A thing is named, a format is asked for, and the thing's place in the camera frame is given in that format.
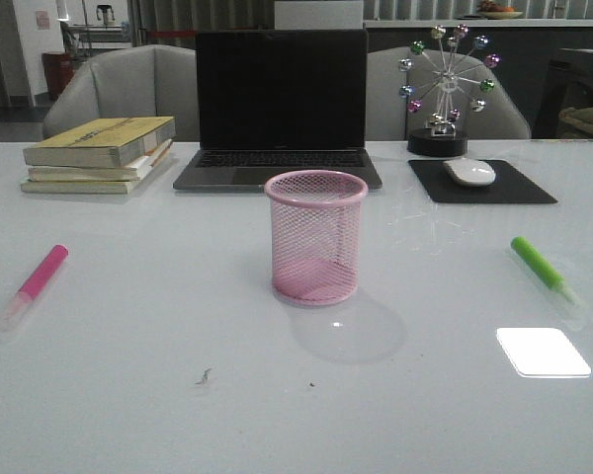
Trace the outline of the black mouse pad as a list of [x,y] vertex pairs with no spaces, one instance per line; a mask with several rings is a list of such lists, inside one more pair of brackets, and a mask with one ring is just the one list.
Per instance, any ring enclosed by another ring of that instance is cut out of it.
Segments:
[[409,160],[408,164],[432,201],[458,204],[552,204],[557,199],[504,160],[488,160],[495,181],[482,187],[458,184],[442,160]]

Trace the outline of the dark side table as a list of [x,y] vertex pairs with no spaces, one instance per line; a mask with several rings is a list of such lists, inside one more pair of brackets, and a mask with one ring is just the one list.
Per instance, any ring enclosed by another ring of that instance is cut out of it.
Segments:
[[593,107],[593,49],[560,48],[550,59],[533,137],[557,137],[559,113],[569,107]]

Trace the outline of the grey laptop black screen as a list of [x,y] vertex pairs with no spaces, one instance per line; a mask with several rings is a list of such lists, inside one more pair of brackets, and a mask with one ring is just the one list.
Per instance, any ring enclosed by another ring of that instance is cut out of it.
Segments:
[[365,148],[366,31],[203,32],[196,46],[200,149],[175,190],[260,192],[320,169],[381,187]]

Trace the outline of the pink mesh pen holder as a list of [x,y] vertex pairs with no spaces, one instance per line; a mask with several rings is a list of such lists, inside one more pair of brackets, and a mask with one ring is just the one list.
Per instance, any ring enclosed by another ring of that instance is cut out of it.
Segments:
[[264,187],[271,206],[272,285],[285,299],[322,306],[358,286],[362,179],[339,171],[298,170]]

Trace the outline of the middle cream book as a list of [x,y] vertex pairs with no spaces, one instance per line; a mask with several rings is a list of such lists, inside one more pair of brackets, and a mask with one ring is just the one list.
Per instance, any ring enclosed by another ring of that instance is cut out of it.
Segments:
[[29,168],[29,179],[35,182],[140,181],[167,156],[172,144],[172,139],[165,140],[145,155],[121,168],[34,166]]

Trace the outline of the red trash bin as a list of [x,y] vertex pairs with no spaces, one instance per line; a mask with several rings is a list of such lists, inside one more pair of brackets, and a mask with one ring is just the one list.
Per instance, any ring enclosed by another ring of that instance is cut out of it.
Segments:
[[42,65],[48,95],[56,100],[73,78],[71,56],[68,52],[45,52],[42,54]]

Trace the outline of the pink highlighter pen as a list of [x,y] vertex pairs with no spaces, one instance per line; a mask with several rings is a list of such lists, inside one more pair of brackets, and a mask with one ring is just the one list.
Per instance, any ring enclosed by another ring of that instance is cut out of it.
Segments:
[[54,245],[22,283],[0,315],[0,333],[15,331],[24,321],[30,307],[69,255],[63,245]]

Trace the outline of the green highlighter pen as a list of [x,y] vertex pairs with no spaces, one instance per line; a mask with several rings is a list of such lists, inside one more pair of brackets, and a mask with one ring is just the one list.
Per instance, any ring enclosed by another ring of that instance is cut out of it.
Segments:
[[583,325],[586,316],[585,303],[566,278],[525,237],[514,237],[510,247],[536,277],[543,297],[559,311],[560,317],[574,325]]

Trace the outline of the white computer mouse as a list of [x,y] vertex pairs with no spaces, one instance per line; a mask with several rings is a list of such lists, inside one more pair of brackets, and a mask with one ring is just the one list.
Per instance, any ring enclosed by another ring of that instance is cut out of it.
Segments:
[[447,174],[459,185],[485,187],[494,183],[496,173],[485,161],[458,158],[443,162]]

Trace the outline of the fruit bowl on counter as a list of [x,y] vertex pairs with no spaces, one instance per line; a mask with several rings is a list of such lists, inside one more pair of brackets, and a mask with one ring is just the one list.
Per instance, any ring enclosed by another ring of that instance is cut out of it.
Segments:
[[477,4],[478,15],[489,20],[512,20],[520,18],[523,13],[514,7],[505,6],[495,1],[482,0]]

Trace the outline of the ferris wheel desk ornament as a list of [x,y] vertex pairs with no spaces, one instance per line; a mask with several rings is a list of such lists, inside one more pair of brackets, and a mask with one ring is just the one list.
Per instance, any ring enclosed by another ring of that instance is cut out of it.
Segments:
[[468,137],[458,127],[462,111],[456,106],[453,95],[463,93],[463,83],[476,85],[482,94],[494,90],[494,80],[486,78],[481,81],[468,78],[466,75],[473,69],[464,68],[465,58],[459,54],[459,46],[469,34],[466,24],[458,24],[451,29],[436,25],[430,36],[437,42],[441,60],[431,61],[432,79],[420,86],[402,85],[398,95],[406,100],[406,110],[417,114],[423,110],[424,100],[429,95],[435,96],[434,111],[425,119],[422,128],[409,133],[407,149],[418,155],[447,158],[466,154]]

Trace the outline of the bottom yellow book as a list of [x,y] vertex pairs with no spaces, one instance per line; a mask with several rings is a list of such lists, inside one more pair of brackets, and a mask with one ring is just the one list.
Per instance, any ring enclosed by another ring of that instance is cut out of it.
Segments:
[[120,182],[120,181],[91,181],[91,182],[83,182],[83,181],[67,181],[67,182],[49,181],[49,182],[35,182],[35,181],[31,181],[29,179],[29,174],[28,174],[28,176],[21,182],[20,187],[21,187],[21,190],[23,192],[25,192],[25,193],[35,193],[35,194],[106,194],[106,195],[107,194],[111,194],[111,195],[126,195],[126,194],[131,193],[145,178],[143,178],[140,181],[130,181],[130,182]]

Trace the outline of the yellow book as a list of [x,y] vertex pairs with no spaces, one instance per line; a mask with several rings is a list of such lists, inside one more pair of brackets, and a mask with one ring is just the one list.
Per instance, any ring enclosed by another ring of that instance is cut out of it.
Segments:
[[120,182],[120,181],[91,181],[91,182],[83,182],[83,181],[67,181],[67,182],[49,181],[49,182],[35,182],[35,181],[31,181],[29,179],[29,174],[28,174],[28,176],[21,182],[20,187],[21,187],[21,190],[23,192],[25,192],[25,193],[35,193],[35,194],[106,194],[106,195],[107,194],[111,194],[111,195],[126,195],[126,194],[131,193],[145,178],[143,178],[140,181],[130,181],[130,182]]
[[120,168],[176,135],[172,117],[97,118],[23,150],[29,166]]

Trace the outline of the top yellow book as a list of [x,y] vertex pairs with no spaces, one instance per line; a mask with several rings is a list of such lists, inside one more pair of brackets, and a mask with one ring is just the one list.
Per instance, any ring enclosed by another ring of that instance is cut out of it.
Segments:
[[172,117],[97,118],[23,150],[29,166],[120,168],[176,135]]

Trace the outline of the olive cushion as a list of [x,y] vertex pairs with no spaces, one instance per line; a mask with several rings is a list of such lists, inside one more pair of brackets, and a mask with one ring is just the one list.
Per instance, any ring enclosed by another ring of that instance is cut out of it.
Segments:
[[593,138],[593,107],[563,109],[558,114],[558,120],[558,129],[563,135]]

